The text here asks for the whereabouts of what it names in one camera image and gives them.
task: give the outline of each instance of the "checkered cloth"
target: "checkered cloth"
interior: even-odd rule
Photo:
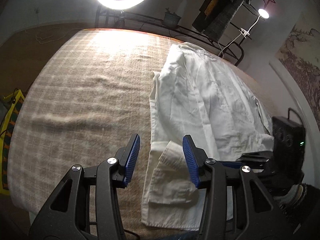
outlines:
[[[150,151],[150,73],[161,70],[171,44],[178,43],[125,30],[82,30],[66,42],[35,80],[14,128],[8,166],[14,204],[38,213],[73,164],[98,165],[138,133],[141,148],[132,182],[118,190],[124,228],[144,238],[177,233],[146,227],[140,209]],[[274,113],[257,83],[230,66]]]

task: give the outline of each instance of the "folded garment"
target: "folded garment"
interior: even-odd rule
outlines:
[[[197,190],[189,180],[183,136],[190,134],[208,157],[235,161],[242,153],[272,151],[271,119],[227,64],[190,43],[171,46],[161,73],[153,73],[153,82],[142,222],[198,230],[205,191]],[[230,189],[228,193],[230,219]]]

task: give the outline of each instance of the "metal pivot bolt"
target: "metal pivot bolt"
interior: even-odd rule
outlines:
[[[208,164],[215,164],[216,163],[216,160],[214,158],[208,158],[205,160],[206,163]]]
[[[79,164],[75,164],[72,166],[73,171],[79,171],[81,169],[81,166]]]
[[[111,158],[107,159],[107,162],[108,162],[109,164],[115,164],[117,161],[118,161],[118,160],[117,160],[115,157],[111,157]]]
[[[250,172],[251,170],[249,166],[242,166],[241,169],[243,172]]]

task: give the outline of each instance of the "wooden floor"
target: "wooden floor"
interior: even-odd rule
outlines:
[[[25,92],[67,40],[79,29],[92,27],[84,23],[48,25],[11,36],[0,47],[0,96],[9,95],[15,88]],[[15,207],[9,196],[0,195],[0,210],[5,210],[23,232],[29,231],[28,212]]]

